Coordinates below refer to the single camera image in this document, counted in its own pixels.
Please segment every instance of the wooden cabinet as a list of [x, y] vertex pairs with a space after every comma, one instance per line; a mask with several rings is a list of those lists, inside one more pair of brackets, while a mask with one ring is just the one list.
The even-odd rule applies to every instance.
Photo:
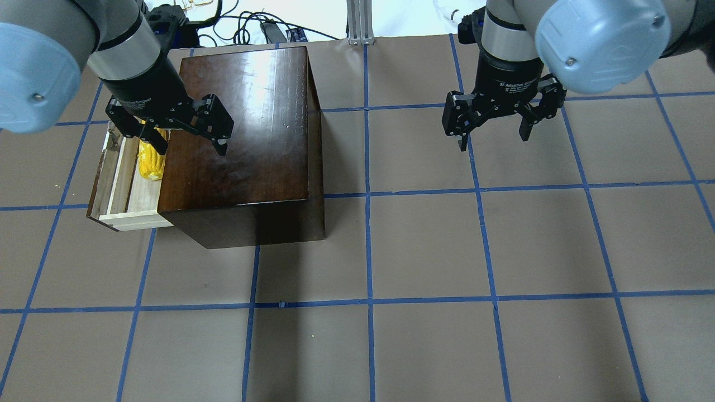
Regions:
[[[155, 209], [153, 200], [145, 203], [148, 227], [161, 219], [206, 248], [324, 239], [320, 104], [306, 48], [186, 58], [180, 74], [195, 99], [218, 95], [235, 125], [224, 157], [202, 137], [171, 133], [158, 202]], [[129, 154], [119, 154], [127, 146], [115, 148], [105, 150], [103, 164], [116, 160], [121, 167], [126, 160], [133, 171]], [[109, 198], [121, 205], [144, 191], [133, 173], [110, 170], [100, 164], [89, 206], [88, 215], [98, 220], [107, 217]], [[134, 179], [124, 197], [127, 177]], [[136, 211], [114, 211], [147, 227]]]

